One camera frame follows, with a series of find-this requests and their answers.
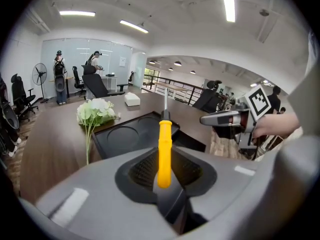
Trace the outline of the yellow tool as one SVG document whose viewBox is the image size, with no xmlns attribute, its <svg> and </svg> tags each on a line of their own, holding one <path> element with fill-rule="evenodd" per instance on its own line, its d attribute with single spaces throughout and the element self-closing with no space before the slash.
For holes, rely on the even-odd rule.
<svg viewBox="0 0 320 240">
<path fill-rule="evenodd" d="M 159 122 L 158 139 L 158 173 L 157 185 L 166 189 L 171 185 L 171 149 L 172 149 L 172 122 L 168 110 L 168 92 L 164 89 L 164 110 Z"/>
</svg>

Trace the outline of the black metal railing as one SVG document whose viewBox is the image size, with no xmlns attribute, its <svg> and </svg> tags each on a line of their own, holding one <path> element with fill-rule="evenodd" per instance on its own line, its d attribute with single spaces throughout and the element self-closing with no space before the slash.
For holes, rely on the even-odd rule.
<svg viewBox="0 0 320 240">
<path fill-rule="evenodd" d="M 204 91 L 203 87 L 189 84 L 189 83 L 182 82 L 182 81 L 178 81 L 178 80 L 174 80 L 174 79 L 170 79 L 170 78 L 160 77 L 160 76 L 158 77 L 158 82 L 171 84 L 171 85 L 175 85 L 175 86 L 187 89 L 188 91 L 187 91 L 186 100 L 181 100 L 178 98 L 176 98 L 175 100 L 182 102 L 184 104 L 187 104 L 189 106 L 192 106 L 198 100 L 198 98 L 201 96 L 202 92 Z M 142 82 L 142 89 L 144 89 L 145 91 L 154 93 L 155 83 L 151 83 L 150 85 L 146 86 L 146 85 L 143 85 L 143 82 Z M 163 93 L 163 91 L 160 88 L 157 89 L 156 93 L 160 94 L 160 95 L 165 94 L 165 93 Z"/>
</svg>

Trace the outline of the white tissue box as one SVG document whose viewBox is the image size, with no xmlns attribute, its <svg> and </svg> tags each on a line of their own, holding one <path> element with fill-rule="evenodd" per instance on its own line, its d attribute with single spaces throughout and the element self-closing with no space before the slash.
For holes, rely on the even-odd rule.
<svg viewBox="0 0 320 240">
<path fill-rule="evenodd" d="M 141 99 L 136 94 L 128 92 L 124 95 L 124 102 L 128 107 L 134 107 L 141 104 Z"/>
</svg>

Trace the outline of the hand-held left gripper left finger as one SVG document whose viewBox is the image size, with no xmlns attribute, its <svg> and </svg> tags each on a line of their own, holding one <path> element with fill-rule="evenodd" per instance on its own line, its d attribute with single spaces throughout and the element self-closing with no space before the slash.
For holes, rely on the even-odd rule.
<svg viewBox="0 0 320 240">
<path fill-rule="evenodd" d="M 72 220 L 64 225 L 74 234 L 178 234 L 155 204 L 134 202 L 116 185 L 118 168 L 149 151 L 149 148 L 132 151 L 82 167 L 44 193 L 36 201 L 36 208 L 52 218 L 73 192 L 82 191 L 88 193 L 84 203 L 79 205 L 83 195 L 77 193 L 65 211 L 69 216 L 78 208 Z"/>
</svg>

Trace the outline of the person's right hand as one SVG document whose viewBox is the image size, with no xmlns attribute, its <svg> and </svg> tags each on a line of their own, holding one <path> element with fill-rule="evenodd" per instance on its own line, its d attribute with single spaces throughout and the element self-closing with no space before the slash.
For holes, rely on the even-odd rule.
<svg viewBox="0 0 320 240">
<path fill-rule="evenodd" d="M 262 116 L 256 123 L 255 128 L 252 132 L 252 137 L 254 139 L 261 136 L 266 136 L 270 131 L 270 121 L 272 119 L 271 114 Z"/>
</svg>

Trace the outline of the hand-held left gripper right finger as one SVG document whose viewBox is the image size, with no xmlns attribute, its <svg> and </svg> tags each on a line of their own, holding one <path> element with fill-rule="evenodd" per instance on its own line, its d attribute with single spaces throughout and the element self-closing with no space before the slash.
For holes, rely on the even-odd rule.
<svg viewBox="0 0 320 240">
<path fill-rule="evenodd" d="M 243 192 L 256 170 L 255 161 L 175 147 L 172 171 L 185 202 L 180 232 L 195 230 L 220 214 Z"/>
</svg>

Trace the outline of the small white desk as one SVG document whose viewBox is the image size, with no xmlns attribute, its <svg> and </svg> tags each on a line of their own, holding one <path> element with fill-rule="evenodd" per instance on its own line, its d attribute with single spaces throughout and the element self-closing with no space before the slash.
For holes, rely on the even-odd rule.
<svg viewBox="0 0 320 240">
<path fill-rule="evenodd" d="M 116 76 L 101 76 L 102 82 L 110 92 L 117 92 L 118 78 Z"/>
</svg>

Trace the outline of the white artificial flower bunch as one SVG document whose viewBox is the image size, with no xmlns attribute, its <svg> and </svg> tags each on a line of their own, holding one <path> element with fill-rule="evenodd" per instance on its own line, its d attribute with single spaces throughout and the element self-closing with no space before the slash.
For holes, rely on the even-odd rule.
<svg viewBox="0 0 320 240">
<path fill-rule="evenodd" d="M 93 98 L 81 104 L 76 111 L 76 119 L 85 130 L 86 164 L 90 163 L 91 137 L 96 127 L 102 126 L 110 121 L 119 120 L 120 113 L 113 110 L 114 104 L 103 98 Z"/>
</svg>

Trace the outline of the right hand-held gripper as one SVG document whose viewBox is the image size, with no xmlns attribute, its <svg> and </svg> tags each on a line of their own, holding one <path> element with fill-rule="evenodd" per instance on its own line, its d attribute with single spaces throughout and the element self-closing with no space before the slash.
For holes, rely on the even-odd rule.
<svg viewBox="0 0 320 240">
<path fill-rule="evenodd" d="M 239 127 L 234 139 L 240 149 L 255 149 L 253 132 L 258 120 L 271 108 L 266 92 L 259 84 L 236 99 L 232 110 L 210 113 L 202 116 L 201 124 L 212 127 Z"/>
</svg>

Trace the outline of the window with green view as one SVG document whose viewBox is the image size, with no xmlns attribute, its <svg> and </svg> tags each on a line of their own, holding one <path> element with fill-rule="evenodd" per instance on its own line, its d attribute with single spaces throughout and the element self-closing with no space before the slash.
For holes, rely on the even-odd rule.
<svg viewBox="0 0 320 240">
<path fill-rule="evenodd" d="M 159 80 L 160 72 L 158 70 L 145 68 L 143 85 L 148 86 L 151 83 L 156 83 Z"/>
</svg>

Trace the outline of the person's right forearm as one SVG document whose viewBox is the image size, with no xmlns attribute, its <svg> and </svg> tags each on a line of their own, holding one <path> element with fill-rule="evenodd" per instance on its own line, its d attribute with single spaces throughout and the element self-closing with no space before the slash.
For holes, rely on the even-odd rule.
<svg viewBox="0 0 320 240">
<path fill-rule="evenodd" d="M 266 134 L 276 136 L 287 136 L 292 134 L 301 125 L 295 113 L 268 114 Z"/>
</svg>

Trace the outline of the black case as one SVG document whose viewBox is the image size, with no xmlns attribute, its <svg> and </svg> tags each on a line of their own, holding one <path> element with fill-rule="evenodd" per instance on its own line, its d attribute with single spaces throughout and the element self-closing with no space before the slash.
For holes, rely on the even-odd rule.
<svg viewBox="0 0 320 240">
<path fill-rule="evenodd" d="M 162 116 L 153 111 L 92 135 L 101 159 L 158 147 Z"/>
</svg>

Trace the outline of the black standing fan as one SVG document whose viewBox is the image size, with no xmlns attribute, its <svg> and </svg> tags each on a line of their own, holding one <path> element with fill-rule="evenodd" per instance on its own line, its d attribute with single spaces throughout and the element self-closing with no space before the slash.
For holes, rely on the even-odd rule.
<svg viewBox="0 0 320 240">
<path fill-rule="evenodd" d="M 44 82 L 47 79 L 47 68 L 43 63 L 37 63 L 32 70 L 32 81 L 35 85 L 40 86 L 42 100 L 40 101 L 42 104 L 47 103 L 49 101 L 48 98 L 45 98 L 44 95 Z"/>
</svg>

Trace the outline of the long ceiling light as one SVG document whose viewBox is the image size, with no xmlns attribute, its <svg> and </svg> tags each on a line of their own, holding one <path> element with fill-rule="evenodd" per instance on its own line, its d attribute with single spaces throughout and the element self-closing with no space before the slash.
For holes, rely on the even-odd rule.
<svg viewBox="0 0 320 240">
<path fill-rule="evenodd" d="M 62 10 L 59 11 L 61 16 L 84 16 L 95 17 L 96 13 L 91 11 L 78 11 L 78 10 Z"/>
<path fill-rule="evenodd" d="M 226 21 L 235 23 L 236 22 L 236 10 L 235 0 L 223 0 L 225 8 Z"/>
<path fill-rule="evenodd" d="M 122 25 L 128 26 L 128 27 L 130 27 L 130 28 L 133 28 L 133 29 L 135 29 L 135 30 L 137 30 L 137 31 L 140 31 L 140 32 L 142 32 L 142 33 L 144 33 L 144 34 L 148 34 L 148 33 L 149 33 L 149 31 L 146 30 L 146 29 L 144 29 L 143 27 L 140 27 L 140 26 L 138 26 L 138 25 L 136 25 L 136 24 L 133 24 L 133 23 L 131 23 L 131 22 L 128 22 L 128 21 L 126 21 L 126 20 L 123 20 L 123 19 L 122 19 L 119 23 L 122 24 Z"/>
</svg>

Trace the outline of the light wooden table white frame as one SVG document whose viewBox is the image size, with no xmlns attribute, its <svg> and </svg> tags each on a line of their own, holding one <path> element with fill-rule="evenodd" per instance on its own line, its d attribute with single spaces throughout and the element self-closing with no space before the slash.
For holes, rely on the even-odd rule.
<svg viewBox="0 0 320 240">
<path fill-rule="evenodd" d="M 180 99 L 183 101 L 187 100 L 187 93 L 188 90 L 186 88 L 177 86 L 177 85 L 173 85 L 173 84 L 168 84 L 168 83 L 164 83 L 164 82 L 156 82 L 154 84 L 154 90 L 153 92 L 156 93 L 157 89 L 160 89 L 163 91 L 163 93 L 165 93 L 165 89 L 168 89 L 168 92 L 171 92 L 171 98 L 173 100 L 175 99 Z"/>
</svg>

